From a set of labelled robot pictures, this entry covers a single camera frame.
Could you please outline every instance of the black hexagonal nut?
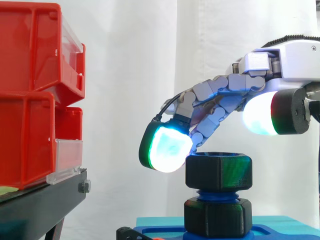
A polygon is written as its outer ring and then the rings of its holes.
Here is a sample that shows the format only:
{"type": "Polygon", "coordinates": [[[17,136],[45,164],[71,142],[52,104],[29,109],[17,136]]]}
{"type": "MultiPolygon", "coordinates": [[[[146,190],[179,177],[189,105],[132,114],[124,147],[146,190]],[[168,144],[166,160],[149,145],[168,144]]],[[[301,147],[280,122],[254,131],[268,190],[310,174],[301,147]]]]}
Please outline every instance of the black hexagonal nut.
{"type": "Polygon", "coordinates": [[[252,187],[252,160],[242,153],[191,154],[185,160],[185,184],[213,193],[247,190],[252,187]]]}
{"type": "Polygon", "coordinates": [[[252,228],[251,202],[199,201],[193,197],[184,203],[184,227],[189,233],[206,238],[242,238],[252,228]]]}

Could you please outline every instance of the transparent plastic cover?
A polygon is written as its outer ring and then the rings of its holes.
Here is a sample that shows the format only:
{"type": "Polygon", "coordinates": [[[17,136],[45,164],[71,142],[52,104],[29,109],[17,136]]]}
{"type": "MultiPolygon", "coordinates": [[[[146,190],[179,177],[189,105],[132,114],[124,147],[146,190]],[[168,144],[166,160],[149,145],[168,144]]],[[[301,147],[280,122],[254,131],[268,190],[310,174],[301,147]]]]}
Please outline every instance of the transparent plastic cover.
{"type": "Polygon", "coordinates": [[[81,140],[56,139],[55,172],[46,176],[46,182],[54,185],[80,174],[82,164],[81,140]]]}

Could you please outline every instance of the white glowing fingertip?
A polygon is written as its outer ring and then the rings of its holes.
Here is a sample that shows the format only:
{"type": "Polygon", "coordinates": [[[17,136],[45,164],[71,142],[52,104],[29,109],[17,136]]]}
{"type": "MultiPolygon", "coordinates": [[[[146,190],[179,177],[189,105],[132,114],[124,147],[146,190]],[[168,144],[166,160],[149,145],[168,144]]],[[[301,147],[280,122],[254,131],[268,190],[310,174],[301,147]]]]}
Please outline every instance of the white glowing fingertip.
{"type": "Polygon", "coordinates": [[[192,145],[188,135],[162,126],[156,131],[152,140],[149,151],[150,163],[160,172],[174,172],[185,163],[192,145]]]}
{"type": "Polygon", "coordinates": [[[256,134],[277,135],[271,118],[271,102],[276,91],[263,93],[252,98],[244,107],[243,121],[256,134]]]}

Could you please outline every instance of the teal platform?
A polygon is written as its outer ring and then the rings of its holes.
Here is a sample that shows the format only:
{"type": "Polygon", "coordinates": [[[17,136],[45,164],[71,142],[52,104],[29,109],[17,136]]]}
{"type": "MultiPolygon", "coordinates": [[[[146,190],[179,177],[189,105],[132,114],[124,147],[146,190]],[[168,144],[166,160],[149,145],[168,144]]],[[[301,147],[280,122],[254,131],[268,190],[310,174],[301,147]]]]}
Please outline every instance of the teal platform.
{"type": "MultiPolygon", "coordinates": [[[[254,216],[253,224],[265,225],[281,234],[288,235],[314,235],[320,237],[320,230],[305,225],[287,216],[254,216]]],[[[183,217],[139,217],[136,220],[137,227],[148,226],[183,226],[183,217]]],[[[150,238],[174,238],[181,236],[181,232],[162,232],[145,234],[150,238]]]]}

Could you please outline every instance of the black cable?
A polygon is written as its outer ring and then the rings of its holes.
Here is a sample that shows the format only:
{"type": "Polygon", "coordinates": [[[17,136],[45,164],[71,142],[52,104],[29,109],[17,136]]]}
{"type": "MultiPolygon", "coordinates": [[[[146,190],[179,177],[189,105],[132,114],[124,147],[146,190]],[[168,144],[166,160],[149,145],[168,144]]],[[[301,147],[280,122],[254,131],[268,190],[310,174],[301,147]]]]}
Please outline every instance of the black cable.
{"type": "Polygon", "coordinates": [[[181,96],[182,92],[180,92],[179,94],[175,95],[173,98],[170,99],[170,101],[167,102],[167,104],[160,110],[160,112],[155,115],[155,117],[152,119],[153,121],[161,121],[162,118],[162,114],[164,114],[164,112],[168,109],[168,107],[173,104],[175,102],[175,100],[177,100],[180,96],[181,96]]]}

